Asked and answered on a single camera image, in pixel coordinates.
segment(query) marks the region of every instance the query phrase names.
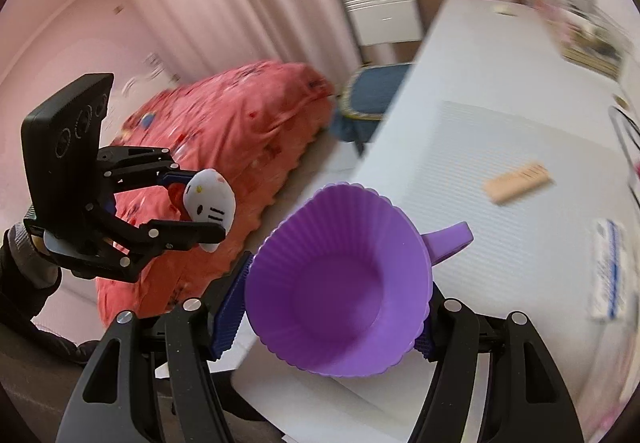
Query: white plush toy head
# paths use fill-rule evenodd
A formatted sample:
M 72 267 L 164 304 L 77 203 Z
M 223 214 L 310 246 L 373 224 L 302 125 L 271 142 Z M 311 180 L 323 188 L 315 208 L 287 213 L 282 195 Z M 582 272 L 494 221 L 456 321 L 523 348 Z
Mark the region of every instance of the white plush toy head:
M 229 183 L 215 170 L 201 170 L 187 184 L 182 197 L 191 220 L 219 223 L 229 233 L 236 213 L 236 197 Z M 203 245 L 204 251 L 216 251 L 218 245 Z

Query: cup bottom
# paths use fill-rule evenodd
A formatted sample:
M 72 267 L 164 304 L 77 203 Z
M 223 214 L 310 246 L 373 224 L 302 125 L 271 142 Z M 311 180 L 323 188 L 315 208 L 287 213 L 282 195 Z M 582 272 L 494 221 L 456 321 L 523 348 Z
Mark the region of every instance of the cup bottom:
M 382 279 L 370 261 L 333 254 L 307 264 L 292 293 L 300 327 L 318 341 L 363 336 L 382 307 Z

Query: wooden block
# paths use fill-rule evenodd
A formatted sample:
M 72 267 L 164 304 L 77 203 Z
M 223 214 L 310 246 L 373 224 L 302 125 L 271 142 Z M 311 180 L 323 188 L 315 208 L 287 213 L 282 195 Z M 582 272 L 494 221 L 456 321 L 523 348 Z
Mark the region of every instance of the wooden block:
M 540 163 L 525 165 L 484 184 L 484 191 L 494 204 L 502 204 L 551 181 L 549 172 Z

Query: blue chair seat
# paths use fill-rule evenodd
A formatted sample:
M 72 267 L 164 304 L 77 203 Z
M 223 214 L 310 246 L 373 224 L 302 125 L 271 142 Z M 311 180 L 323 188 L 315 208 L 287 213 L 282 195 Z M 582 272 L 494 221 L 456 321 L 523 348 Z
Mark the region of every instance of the blue chair seat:
M 330 131 L 358 150 L 370 141 L 412 64 L 371 66 L 358 70 L 344 88 Z

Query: blue stripe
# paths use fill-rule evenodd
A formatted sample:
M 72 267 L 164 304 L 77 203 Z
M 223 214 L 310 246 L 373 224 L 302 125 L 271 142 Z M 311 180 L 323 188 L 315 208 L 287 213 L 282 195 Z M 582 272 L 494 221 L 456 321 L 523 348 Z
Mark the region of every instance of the blue stripe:
M 609 296 L 609 318 L 616 317 L 616 306 L 618 301 L 618 229 L 612 220 L 607 221 L 611 229 L 611 295 Z

